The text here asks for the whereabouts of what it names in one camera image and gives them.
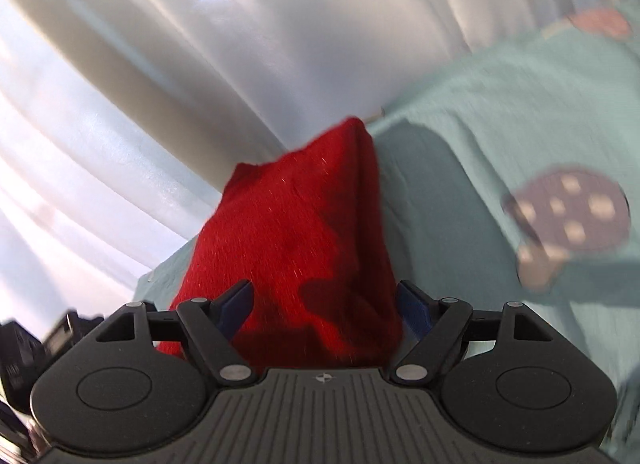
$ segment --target sheer curtain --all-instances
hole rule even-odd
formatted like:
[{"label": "sheer curtain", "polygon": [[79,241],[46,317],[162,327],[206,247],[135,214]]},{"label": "sheer curtain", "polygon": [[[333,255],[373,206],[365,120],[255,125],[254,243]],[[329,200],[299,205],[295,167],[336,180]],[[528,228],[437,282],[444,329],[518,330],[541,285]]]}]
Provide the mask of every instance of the sheer curtain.
[{"label": "sheer curtain", "polygon": [[237,162],[451,59],[614,0],[0,0],[0,303],[109,312]]}]

